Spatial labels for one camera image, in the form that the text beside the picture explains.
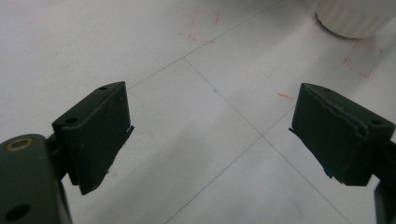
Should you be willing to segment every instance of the white cup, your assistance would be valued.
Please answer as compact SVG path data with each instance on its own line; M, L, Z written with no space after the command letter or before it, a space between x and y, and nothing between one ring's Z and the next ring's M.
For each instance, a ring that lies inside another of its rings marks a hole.
M320 0L320 22L348 38L374 35L396 16L396 0Z

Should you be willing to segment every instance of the white container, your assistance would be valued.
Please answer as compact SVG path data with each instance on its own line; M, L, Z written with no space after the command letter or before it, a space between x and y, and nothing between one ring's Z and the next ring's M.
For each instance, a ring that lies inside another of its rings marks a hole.
M396 0L320 0L320 22L348 38L374 35L396 16Z

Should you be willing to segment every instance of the brass screw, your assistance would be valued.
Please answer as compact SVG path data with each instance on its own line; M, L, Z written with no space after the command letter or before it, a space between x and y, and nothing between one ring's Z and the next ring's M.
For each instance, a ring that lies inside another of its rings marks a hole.
M9 143L6 150L9 152L16 152L25 149L33 144L33 138L20 138Z

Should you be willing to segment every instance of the white tabletop surface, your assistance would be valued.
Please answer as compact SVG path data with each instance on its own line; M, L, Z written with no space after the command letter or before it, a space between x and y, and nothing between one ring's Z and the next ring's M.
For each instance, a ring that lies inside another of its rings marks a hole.
M373 224L378 180L329 179L288 128L302 82L396 123L395 41L311 0L1 1L0 141L124 80L135 130L99 189L64 179L76 224Z

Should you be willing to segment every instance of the ribbed white cup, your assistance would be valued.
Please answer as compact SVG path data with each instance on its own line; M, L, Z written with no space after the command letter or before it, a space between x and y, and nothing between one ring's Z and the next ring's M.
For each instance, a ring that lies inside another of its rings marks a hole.
M348 38L374 35L396 16L396 0L320 0L320 22Z

